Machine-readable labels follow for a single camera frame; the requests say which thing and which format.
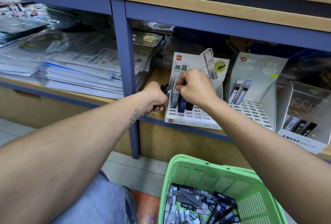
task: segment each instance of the hand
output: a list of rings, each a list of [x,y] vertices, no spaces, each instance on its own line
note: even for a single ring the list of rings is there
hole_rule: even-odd
[[[177,81],[176,90],[186,101],[201,109],[204,109],[208,101],[217,97],[212,81],[202,70],[191,69],[182,72]]]
[[[143,89],[147,94],[148,99],[151,99],[152,105],[147,109],[150,111],[153,105],[157,105],[154,111],[163,111],[168,107],[168,97],[161,91],[160,85],[152,81]]]

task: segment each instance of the yellow-green sticker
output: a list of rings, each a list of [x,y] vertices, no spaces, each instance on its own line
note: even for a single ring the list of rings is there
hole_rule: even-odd
[[[218,60],[216,61],[216,63],[214,64],[214,70],[216,72],[222,72],[224,71],[226,68],[226,64],[223,60]]]

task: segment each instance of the shoe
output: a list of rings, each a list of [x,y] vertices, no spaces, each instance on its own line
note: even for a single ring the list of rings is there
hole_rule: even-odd
[[[137,205],[134,200],[131,190],[125,186],[122,186],[125,192],[125,209],[126,209],[126,223],[127,224],[139,224],[137,218]]]

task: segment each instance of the person's right arm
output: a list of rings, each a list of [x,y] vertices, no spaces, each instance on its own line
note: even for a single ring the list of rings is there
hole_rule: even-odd
[[[298,224],[331,223],[330,164],[234,110],[204,71],[183,72],[176,89],[222,127]]]

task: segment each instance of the display box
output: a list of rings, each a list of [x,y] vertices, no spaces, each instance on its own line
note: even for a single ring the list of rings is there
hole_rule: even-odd
[[[331,91],[290,81],[277,101],[276,130],[318,154],[330,144]]]
[[[234,109],[276,131],[276,80],[287,59],[239,53],[226,82],[224,100]]]
[[[175,52],[170,76],[169,106],[165,112],[165,122],[172,124],[221,129],[206,112],[195,105],[185,104],[179,91],[175,89],[179,75],[190,69],[203,70],[212,80],[217,96],[223,99],[223,81],[229,65],[228,59],[214,58],[213,50],[206,49],[200,55]]]

